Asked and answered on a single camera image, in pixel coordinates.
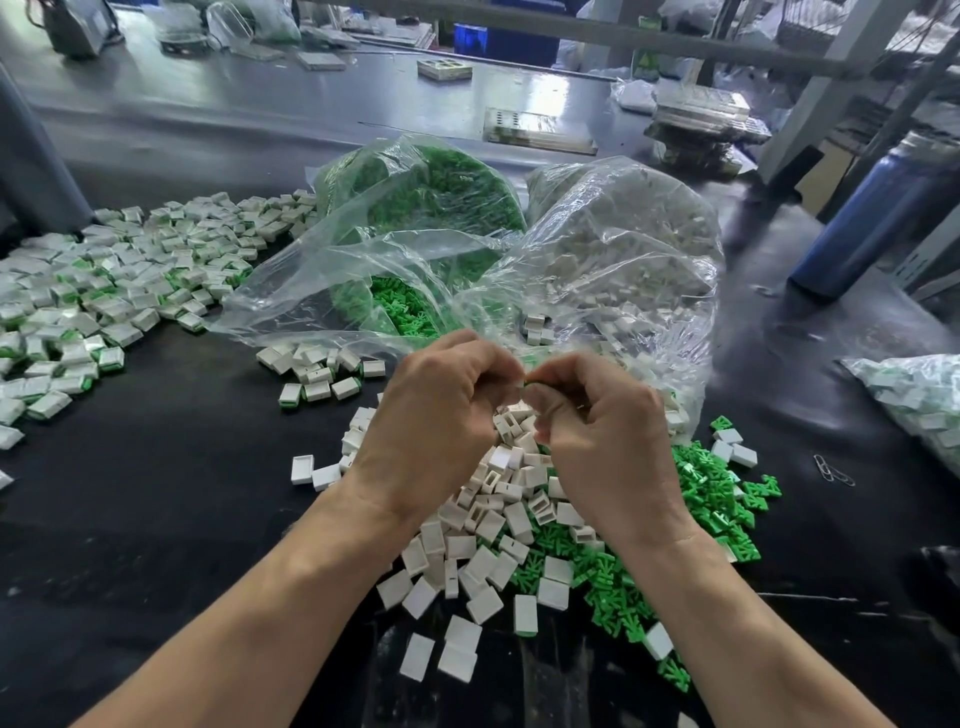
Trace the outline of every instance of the hand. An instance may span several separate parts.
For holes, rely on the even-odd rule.
[[[523,400],[539,413],[570,503],[614,550],[666,546],[699,530],[686,510],[660,395],[591,353],[541,364]]]
[[[461,329],[400,362],[348,473],[356,494],[417,526],[465,485],[516,401],[522,365]]]

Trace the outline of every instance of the person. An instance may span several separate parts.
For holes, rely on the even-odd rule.
[[[403,359],[344,478],[76,728],[289,725],[354,608],[469,480],[494,409],[523,380],[469,330]],[[692,519],[654,390],[589,353],[525,380],[564,491],[657,610],[717,725],[892,725]]]

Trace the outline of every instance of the transparent bag of white pieces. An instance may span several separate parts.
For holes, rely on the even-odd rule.
[[[891,419],[960,477],[960,354],[841,359]]]
[[[723,272],[716,211],[682,182],[631,159],[544,167],[528,180],[530,229],[454,298],[456,317],[529,358],[601,349],[665,394],[688,442],[710,374]],[[553,343],[527,345],[525,316]]]

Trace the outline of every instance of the blue bottle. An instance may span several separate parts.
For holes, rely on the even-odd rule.
[[[960,162],[960,144],[910,132],[881,159],[797,264],[789,279],[835,301],[923,212]]]

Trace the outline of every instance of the right forearm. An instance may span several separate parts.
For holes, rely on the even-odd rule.
[[[625,546],[717,725],[889,726],[757,596],[702,530],[661,549]]]

